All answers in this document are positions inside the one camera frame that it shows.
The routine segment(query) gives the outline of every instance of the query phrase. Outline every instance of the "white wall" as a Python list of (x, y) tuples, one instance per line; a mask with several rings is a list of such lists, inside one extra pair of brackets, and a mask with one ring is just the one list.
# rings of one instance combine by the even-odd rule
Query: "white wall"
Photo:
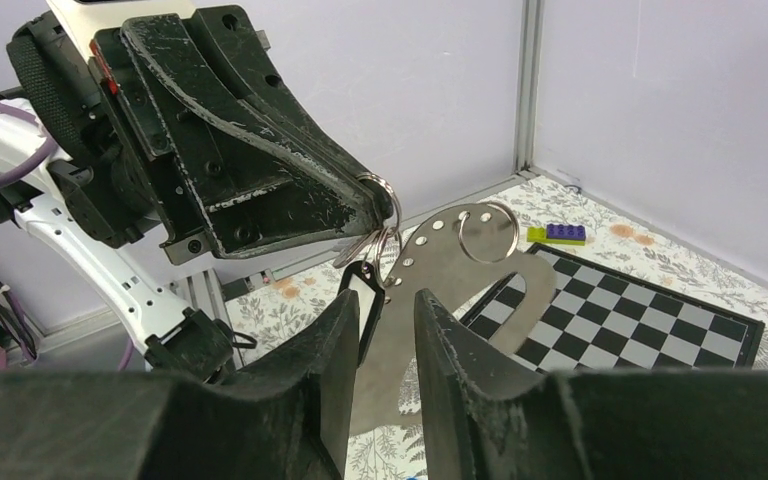
[(546, 2), (535, 164), (768, 281), (768, 0)]
[[(408, 215), (511, 173), (521, 0), (241, 4), (255, 26), (266, 30), (270, 57), (308, 112), (390, 180)], [(17, 27), (44, 10), (44, 0), (0, 0), (0, 89), (16, 83), (4, 45)], [(162, 232), (152, 233), (134, 250), (164, 280), (210, 264), (227, 280), (275, 263), (274, 258), (202, 258), (176, 270), (155, 247)], [(48, 327), (103, 306), (65, 262), (11, 225), (0, 226), (0, 276)]]

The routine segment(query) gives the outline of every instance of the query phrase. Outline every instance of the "green lego brick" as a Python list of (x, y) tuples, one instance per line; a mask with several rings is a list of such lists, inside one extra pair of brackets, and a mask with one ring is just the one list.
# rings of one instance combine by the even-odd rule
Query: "green lego brick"
[(557, 240), (546, 237), (546, 229), (543, 227), (528, 227), (526, 239), (531, 243), (546, 243), (556, 245), (584, 245), (584, 240)]

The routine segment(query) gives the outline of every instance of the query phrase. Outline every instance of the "split ring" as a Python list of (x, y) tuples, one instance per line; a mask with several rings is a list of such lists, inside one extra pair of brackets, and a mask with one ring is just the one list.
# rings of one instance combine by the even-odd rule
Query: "split ring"
[(464, 224), (466, 223), (467, 219), (470, 217), (470, 213), (466, 212), (466, 215), (462, 219), (460, 219), (460, 226), (458, 227), (458, 243), (461, 245), (461, 250), (463, 250), (464, 255), (469, 257), (470, 260), (478, 263), (482, 263), (484, 265), (490, 265), (493, 263), (499, 263), (504, 260), (506, 260), (508, 257), (513, 255), (513, 253), (516, 251), (517, 245), (519, 245), (519, 237), (520, 237), (520, 231), (519, 231), (519, 222), (516, 219), (516, 214), (513, 212), (513, 210), (510, 209), (507, 205), (499, 202), (483, 202), (485, 205), (487, 205), (490, 208), (496, 209), (502, 213), (505, 214), (506, 217), (511, 221), (511, 225), (514, 227), (514, 238), (511, 242), (510, 248), (508, 248), (508, 251), (505, 253), (505, 256), (502, 258), (499, 258), (497, 260), (481, 260), (480, 258), (476, 257), (472, 254), (472, 252), (469, 251), (469, 249), (466, 247), (466, 243), (464, 243), (463, 238), (463, 229)]
[(390, 185), (387, 180), (384, 180), (383, 177), (380, 175), (376, 175), (371, 172), (366, 172), (358, 175), (357, 177), (358, 181), (364, 181), (369, 180), (370, 182), (378, 184), (381, 188), (384, 189), (385, 192), (387, 192), (387, 195), (390, 197), (390, 201), (393, 202), (393, 210), (395, 210), (396, 214), (396, 230), (401, 231), (402, 228), (402, 204), (399, 202), (399, 197), (396, 196), (396, 191), (393, 190), (393, 187)]
[[(386, 279), (381, 276), (381, 257), (384, 254), (384, 247), (387, 245), (387, 240), (395, 238), (399, 242), (400, 249), (402, 244), (402, 232), (396, 230), (396, 227), (387, 227), (378, 231), (375, 240), (367, 248), (366, 253), (363, 255), (363, 266), (361, 271), (365, 274), (369, 273), (367, 265), (375, 267), (375, 283), (382, 289), (385, 288)], [(372, 261), (369, 261), (369, 254), (373, 252)]]

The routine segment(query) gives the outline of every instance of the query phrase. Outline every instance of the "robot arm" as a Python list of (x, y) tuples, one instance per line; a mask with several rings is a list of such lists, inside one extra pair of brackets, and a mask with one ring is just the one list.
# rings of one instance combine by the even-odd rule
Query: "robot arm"
[(49, 0), (8, 46), (21, 87), (0, 104), (0, 174), (50, 135), (59, 148), (0, 188), (13, 221), (78, 270), (160, 369), (213, 378), (229, 332), (119, 247), (163, 224), (173, 264), (245, 259), (381, 228), (386, 192), (296, 102), (236, 6)]

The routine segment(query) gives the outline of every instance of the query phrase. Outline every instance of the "metal keychain plate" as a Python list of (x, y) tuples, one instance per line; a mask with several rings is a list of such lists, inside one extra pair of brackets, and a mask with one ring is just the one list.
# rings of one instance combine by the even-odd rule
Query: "metal keychain plate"
[(516, 250), (518, 225), (509, 215), (498, 204), (458, 205), (433, 215), (411, 235), (387, 278), (381, 279), (385, 305), (357, 371), (352, 435), (422, 421), (421, 413), (399, 411), (402, 379), (415, 357), (418, 291), (431, 290), (454, 311), (482, 288), (518, 273), (526, 282), (525, 298), (490, 344), (510, 355), (525, 341), (552, 300), (555, 271), (542, 258)]

